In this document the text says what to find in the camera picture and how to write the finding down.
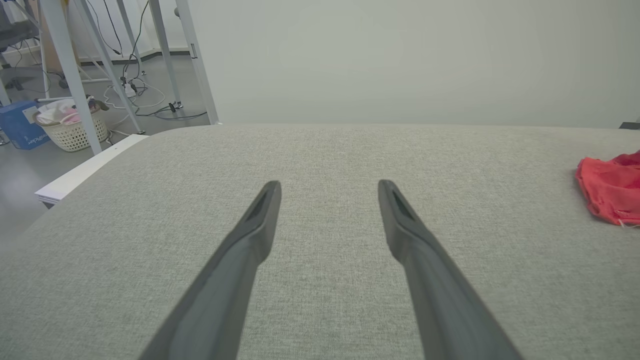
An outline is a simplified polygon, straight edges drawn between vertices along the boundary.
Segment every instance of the white label on box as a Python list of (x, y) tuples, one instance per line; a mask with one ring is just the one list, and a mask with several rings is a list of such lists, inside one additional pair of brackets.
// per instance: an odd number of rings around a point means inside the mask
[(33, 124), (34, 123), (33, 117), (38, 113), (38, 108), (36, 108), (35, 106), (32, 106), (28, 109), (24, 109), (22, 113), (24, 114), (24, 117), (26, 117), (27, 120), (29, 120), (29, 124)]

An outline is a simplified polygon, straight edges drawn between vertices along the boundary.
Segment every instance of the folded red fabric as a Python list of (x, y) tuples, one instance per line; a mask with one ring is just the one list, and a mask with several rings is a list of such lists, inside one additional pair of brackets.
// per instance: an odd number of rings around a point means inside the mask
[(592, 214), (616, 225), (640, 225), (640, 151), (609, 161), (584, 158), (575, 178)]

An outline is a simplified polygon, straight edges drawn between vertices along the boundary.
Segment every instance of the power plug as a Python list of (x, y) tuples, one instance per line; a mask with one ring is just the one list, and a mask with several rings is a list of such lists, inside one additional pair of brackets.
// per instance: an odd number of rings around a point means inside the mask
[(124, 93), (127, 95), (127, 97), (136, 96), (136, 91), (133, 90), (133, 88), (131, 87), (131, 84), (129, 84), (129, 83), (126, 83), (124, 85)]

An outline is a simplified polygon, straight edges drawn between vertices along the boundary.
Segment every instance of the black baseboard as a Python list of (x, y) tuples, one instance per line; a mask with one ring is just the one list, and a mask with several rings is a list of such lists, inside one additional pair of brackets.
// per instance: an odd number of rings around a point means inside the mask
[(640, 130), (640, 122), (623, 122), (620, 129)]
[[(170, 51), (169, 52), (171, 55), (189, 55), (189, 51)], [(153, 54), (149, 54), (149, 55), (145, 55), (145, 56), (141, 56), (142, 57), (142, 62), (147, 61), (149, 59), (155, 58), (156, 56), (162, 56), (162, 52), (160, 51), (156, 51)], [(102, 61), (96, 61), (98, 63), (98, 65), (102, 66)], [(135, 64), (137, 63), (137, 61), (135, 59), (133, 60), (113, 60), (112, 61), (113, 65), (125, 65), (125, 64)], [(93, 63), (90, 61), (83, 61), (80, 63), (80, 66), (93, 66)]]

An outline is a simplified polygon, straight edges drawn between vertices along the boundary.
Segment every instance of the white plastic basket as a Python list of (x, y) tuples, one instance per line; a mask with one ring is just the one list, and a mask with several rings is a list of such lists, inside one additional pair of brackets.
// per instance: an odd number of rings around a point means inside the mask
[[(109, 134), (107, 126), (102, 120), (103, 113), (104, 111), (98, 107), (91, 111), (93, 126), (95, 126), (95, 132), (100, 142), (106, 140)], [(49, 138), (64, 151), (74, 152), (89, 147), (89, 140), (86, 138), (86, 131), (84, 131), (81, 121), (71, 125), (58, 124), (50, 126), (41, 124), (37, 120), (36, 122), (49, 135)]]

